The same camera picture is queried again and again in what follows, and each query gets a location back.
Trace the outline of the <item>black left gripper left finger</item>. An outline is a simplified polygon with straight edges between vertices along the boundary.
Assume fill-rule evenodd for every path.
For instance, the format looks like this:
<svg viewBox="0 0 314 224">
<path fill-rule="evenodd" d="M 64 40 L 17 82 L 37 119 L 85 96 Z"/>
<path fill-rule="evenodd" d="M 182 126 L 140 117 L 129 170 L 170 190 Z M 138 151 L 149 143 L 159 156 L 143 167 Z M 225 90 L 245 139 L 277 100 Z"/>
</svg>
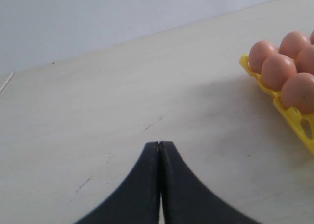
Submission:
<svg viewBox="0 0 314 224">
<path fill-rule="evenodd" d="M 78 224 L 159 223 L 159 144 L 145 144 L 134 167 L 118 188 Z"/>
</svg>

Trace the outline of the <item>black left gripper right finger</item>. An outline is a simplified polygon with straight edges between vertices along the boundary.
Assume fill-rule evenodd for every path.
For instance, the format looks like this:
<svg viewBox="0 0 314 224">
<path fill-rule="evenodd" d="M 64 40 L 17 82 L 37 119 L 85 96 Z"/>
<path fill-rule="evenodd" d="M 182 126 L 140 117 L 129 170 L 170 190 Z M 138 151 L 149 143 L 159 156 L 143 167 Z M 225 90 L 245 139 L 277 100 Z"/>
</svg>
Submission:
<svg viewBox="0 0 314 224">
<path fill-rule="evenodd" d="M 159 144 L 160 191 L 167 224 L 255 224 L 208 189 L 170 141 Z"/>
</svg>

